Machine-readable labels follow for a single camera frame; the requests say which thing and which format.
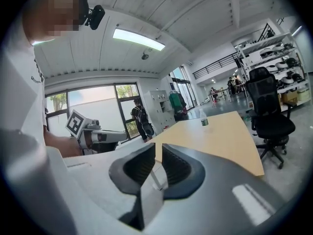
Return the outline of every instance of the glass door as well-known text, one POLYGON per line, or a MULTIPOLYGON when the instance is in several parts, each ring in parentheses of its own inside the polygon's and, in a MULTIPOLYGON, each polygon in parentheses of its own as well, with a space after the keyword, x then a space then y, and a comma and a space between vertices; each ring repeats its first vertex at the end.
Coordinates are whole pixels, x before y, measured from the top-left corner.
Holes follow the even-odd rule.
POLYGON ((178 83, 178 87, 180 90, 180 94, 182 95, 183 99, 185 100, 186 109, 189 110, 190 108, 193 108, 194 105, 191 100, 191 96, 189 94, 188 88, 186 84, 178 83))
POLYGON ((197 106, 197 100, 196 100, 196 97, 195 97, 195 94, 194 94, 194 91, 192 90, 191 88, 191 85, 190 84, 187 84, 187 88, 188 88, 188 91, 189 91, 189 94, 191 96, 191 99, 192 99, 192 102, 193 102, 193 105, 194 107, 197 106))

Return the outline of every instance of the hand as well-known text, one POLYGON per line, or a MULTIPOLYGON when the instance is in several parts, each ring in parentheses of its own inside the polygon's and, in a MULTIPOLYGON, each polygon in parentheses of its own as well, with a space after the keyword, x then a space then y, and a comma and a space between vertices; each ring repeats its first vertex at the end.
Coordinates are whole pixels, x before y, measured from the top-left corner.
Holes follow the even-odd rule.
POLYGON ((58 148, 63 158, 82 156, 82 150, 74 137, 60 139, 58 148))
POLYGON ((63 158, 82 156, 81 148, 76 138, 57 137, 44 126, 44 139, 46 146, 57 148, 63 158))

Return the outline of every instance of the tree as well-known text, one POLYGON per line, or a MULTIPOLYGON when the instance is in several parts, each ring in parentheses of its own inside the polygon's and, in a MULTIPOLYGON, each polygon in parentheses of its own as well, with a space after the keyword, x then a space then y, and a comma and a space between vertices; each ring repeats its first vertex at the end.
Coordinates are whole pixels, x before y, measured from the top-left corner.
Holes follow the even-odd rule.
POLYGON ((53 101, 54 111, 61 110, 63 105, 65 105, 67 103, 67 98, 66 98, 65 93, 51 96, 50 100, 53 101))
POLYGON ((116 90, 118 98, 138 96, 138 93, 133 91, 132 85, 130 84, 116 86, 116 90))
POLYGON ((129 133, 131 138, 133 138, 139 134, 135 121, 128 123, 127 129, 128 129, 128 133, 129 133))

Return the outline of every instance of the railing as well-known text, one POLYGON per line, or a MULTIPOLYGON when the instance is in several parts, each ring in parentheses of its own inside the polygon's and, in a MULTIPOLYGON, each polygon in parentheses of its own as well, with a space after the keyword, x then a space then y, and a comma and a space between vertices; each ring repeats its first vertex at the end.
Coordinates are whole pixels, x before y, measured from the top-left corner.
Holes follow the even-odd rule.
POLYGON ((282 22, 284 21, 284 19, 285 19, 285 18, 280 18, 280 19, 278 19, 278 20, 277 20, 277 23, 278 23, 279 25, 281 25, 282 22))
POLYGON ((237 54, 236 52, 233 54, 230 54, 229 56, 226 56, 226 57, 224 57, 224 58, 222 58, 222 59, 220 59, 220 60, 218 60, 218 61, 216 61, 216 62, 214 62, 208 66, 205 66, 204 68, 202 68, 196 72, 194 72, 193 75, 194 75, 195 79, 198 79, 202 76, 209 74, 210 72, 216 71, 216 70, 218 70, 218 69, 220 69, 226 65, 229 65, 231 63, 236 62, 235 61, 235 59, 237 59, 236 54, 237 54))
POLYGON ((267 23, 267 24, 265 25, 264 30, 262 31, 262 34, 261 34, 261 36, 260 36, 258 42, 261 41, 261 40, 264 40, 264 39, 266 39, 266 38, 273 37, 273 36, 275 36, 275 32, 274 32, 273 29, 270 27, 270 25, 267 23))

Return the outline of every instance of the helmet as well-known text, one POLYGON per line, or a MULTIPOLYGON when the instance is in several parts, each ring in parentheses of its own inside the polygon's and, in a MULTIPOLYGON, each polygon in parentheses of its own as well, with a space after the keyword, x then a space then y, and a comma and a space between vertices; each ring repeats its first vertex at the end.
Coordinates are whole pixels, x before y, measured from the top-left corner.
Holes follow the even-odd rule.
POLYGON ((286 59, 285 62, 289 68, 293 68, 298 65, 298 62, 293 57, 286 59))
POLYGON ((273 51, 270 48, 266 48, 266 49, 260 51, 260 56, 262 58, 266 58, 266 57, 272 56, 273 54, 274 53, 273 53, 273 51))
POLYGON ((283 89, 284 87, 285 87, 285 84, 282 81, 276 80, 276 88, 278 90, 283 89))
POLYGON ((276 66, 279 70, 288 69, 288 65, 286 64, 285 61, 276 63, 275 66, 276 66))
POLYGON ((286 77, 286 76, 283 77, 281 81, 285 84, 293 84, 294 83, 294 80, 291 77, 286 77))
POLYGON ((267 66, 266 69, 272 74, 278 73, 278 68, 275 65, 267 66))
POLYGON ((291 48, 293 48, 292 44, 285 44, 284 47, 285 47, 285 49, 291 49, 291 48))
POLYGON ((292 79, 293 79, 295 82, 300 81, 300 80, 303 79, 302 76, 301 76, 300 74, 297 74, 297 73, 292 74, 291 77, 292 77, 292 79))
POLYGON ((280 44, 276 45, 275 47, 273 47, 273 51, 276 51, 276 52, 281 52, 282 50, 284 50, 285 47, 281 46, 280 44))

